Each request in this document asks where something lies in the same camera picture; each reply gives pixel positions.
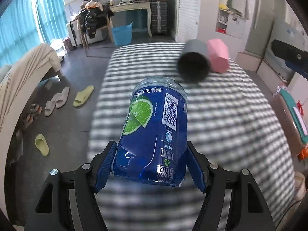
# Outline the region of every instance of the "blue bucket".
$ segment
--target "blue bucket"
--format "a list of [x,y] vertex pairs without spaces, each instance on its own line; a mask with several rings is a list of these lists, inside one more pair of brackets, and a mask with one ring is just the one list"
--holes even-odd
[[112,36],[117,46],[123,46],[131,43],[131,31],[133,23],[127,26],[112,28]]

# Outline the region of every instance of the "blue bottle label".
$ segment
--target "blue bottle label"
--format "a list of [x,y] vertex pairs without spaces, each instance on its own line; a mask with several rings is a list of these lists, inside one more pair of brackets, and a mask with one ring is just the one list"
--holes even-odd
[[113,165],[115,175],[179,185],[186,172],[187,102],[177,91],[148,86],[136,91]]

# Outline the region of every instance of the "white wardrobe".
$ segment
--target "white wardrobe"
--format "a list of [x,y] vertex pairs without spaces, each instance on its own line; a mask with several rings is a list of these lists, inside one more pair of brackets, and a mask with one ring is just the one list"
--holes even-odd
[[200,13],[200,0],[177,0],[176,2],[176,41],[186,42],[196,39]]

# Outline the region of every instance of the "slipper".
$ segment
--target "slipper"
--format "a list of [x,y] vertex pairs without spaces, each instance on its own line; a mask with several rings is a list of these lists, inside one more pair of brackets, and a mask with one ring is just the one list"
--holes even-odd
[[94,86],[91,85],[91,86],[86,87],[84,91],[78,92],[73,102],[73,106],[79,107],[83,105],[87,101],[87,99],[89,98],[93,90],[94,90]]
[[42,134],[36,136],[35,145],[41,151],[43,156],[46,157],[49,154],[49,147],[47,145],[45,137]]
[[69,91],[70,91],[70,88],[65,87],[62,90],[62,93],[58,94],[58,97],[57,97],[57,100],[56,100],[56,108],[61,108],[66,103]]
[[56,107],[56,100],[58,99],[58,96],[59,94],[55,94],[54,97],[51,99],[51,101],[46,102],[44,111],[45,116],[50,116],[51,113],[53,112],[54,108]]

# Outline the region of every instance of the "bed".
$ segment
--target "bed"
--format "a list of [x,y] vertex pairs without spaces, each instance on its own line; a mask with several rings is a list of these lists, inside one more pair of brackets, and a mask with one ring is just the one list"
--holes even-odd
[[13,131],[38,83],[50,69],[62,76],[60,67],[55,50],[43,43],[29,50],[18,60],[0,83],[0,208],[6,216],[4,176]]
[[[176,66],[183,47],[175,42],[148,43],[113,52],[93,114],[88,160],[101,153],[109,140],[119,141],[134,86],[149,76],[170,77],[188,96],[188,140],[226,170],[249,169],[277,225],[294,195],[294,170],[274,111],[231,59],[225,74],[210,73],[198,85],[184,82]],[[218,230],[224,230],[230,195],[226,191]],[[190,175],[181,188],[109,177],[96,199],[110,231],[191,231],[204,195]]]

